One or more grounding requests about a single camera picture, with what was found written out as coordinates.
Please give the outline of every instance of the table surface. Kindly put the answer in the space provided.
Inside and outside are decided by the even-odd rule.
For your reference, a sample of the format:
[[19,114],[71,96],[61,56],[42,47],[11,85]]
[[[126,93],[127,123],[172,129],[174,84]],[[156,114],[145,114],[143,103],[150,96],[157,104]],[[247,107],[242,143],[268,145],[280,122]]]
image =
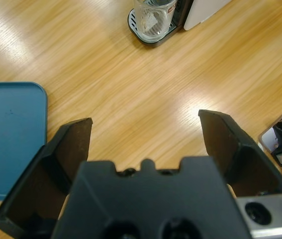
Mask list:
[[44,87],[48,139],[92,117],[89,160],[175,168],[206,154],[199,109],[232,115],[254,139],[282,114],[281,0],[233,0],[154,49],[129,30],[132,5],[0,0],[0,81]]

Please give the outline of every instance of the drip tray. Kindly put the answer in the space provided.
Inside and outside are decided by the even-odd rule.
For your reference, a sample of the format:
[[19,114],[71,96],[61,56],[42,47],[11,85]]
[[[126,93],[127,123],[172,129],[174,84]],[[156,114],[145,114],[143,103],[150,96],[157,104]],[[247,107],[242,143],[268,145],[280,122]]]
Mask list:
[[134,9],[132,9],[132,11],[130,12],[129,16],[128,16],[128,24],[129,24],[129,27],[130,27],[130,30],[135,34],[135,36],[141,40],[142,43],[145,43],[145,44],[150,44],[150,45],[155,45],[157,44],[158,42],[162,41],[167,35],[169,35],[172,31],[174,31],[176,29],[176,25],[171,22],[170,24],[170,29],[168,31],[168,33],[166,34],[166,36],[163,38],[163,39],[160,39],[156,42],[149,42],[145,39],[143,39],[140,35],[139,35],[139,32],[137,30],[137,25],[136,25],[136,18],[135,18],[135,13],[134,13]]

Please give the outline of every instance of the black plastic mount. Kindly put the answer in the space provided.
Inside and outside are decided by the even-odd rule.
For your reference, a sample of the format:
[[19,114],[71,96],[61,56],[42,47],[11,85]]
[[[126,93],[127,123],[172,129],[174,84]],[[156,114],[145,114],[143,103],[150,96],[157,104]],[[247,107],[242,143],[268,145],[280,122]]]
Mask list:
[[175,7],[175,11],[174,11],[174,15],[172,18],[172,23],[176,26],[172,31],[168,32],[168,34],[166,34],[166,36],[164,38],[162,38],[161,40],[158,40],[156,42],[146,42],[143,41],[132,29],[131,26],[129,24],[129,16],[130,13],[133,11],[131,10],[131,12],[129,13],[128,17],[127,17],[127,25],[129,26],[129,29],[131,30],[131,32],[136,36],[136,38],[143,43],[144,45],[147,46],[151,46],[151,47],[158,47],[160,45],[162,45],[166,40],[168,40],[171,36],[173,36],[176,32],[178,32],[180,29],[182,29],[184,27],[184,24],[186,22],[186,19],[188,17],[190,8],[193,4],[194,0],[178,0],[177,1],[177,5]]
[[185,157],[174,171],[146,159],[129,172],[111,161],[81,164],[52,238],[251,239],[211,157]]

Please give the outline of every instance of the wood grain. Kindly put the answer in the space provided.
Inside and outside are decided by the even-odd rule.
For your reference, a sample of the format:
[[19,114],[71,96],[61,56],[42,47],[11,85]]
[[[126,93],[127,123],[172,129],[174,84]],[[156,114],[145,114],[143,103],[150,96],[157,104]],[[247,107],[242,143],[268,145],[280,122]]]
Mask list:
[[0,0],[0,81],[44,87],[49,139],[92,117],[89,160],[177,167],[185,155],[206,154],[199,109],[232,115],[254,139],[282,113],[281,0],[233,0],[155,49],[129,31],[132,7]]

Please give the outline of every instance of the glass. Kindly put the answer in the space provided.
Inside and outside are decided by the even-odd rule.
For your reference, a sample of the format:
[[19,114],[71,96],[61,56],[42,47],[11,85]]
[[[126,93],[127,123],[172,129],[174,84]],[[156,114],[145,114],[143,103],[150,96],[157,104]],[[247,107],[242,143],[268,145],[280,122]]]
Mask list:
[[134,0],[137,31],[147,42],[156,42],[168,32],[177,0]]

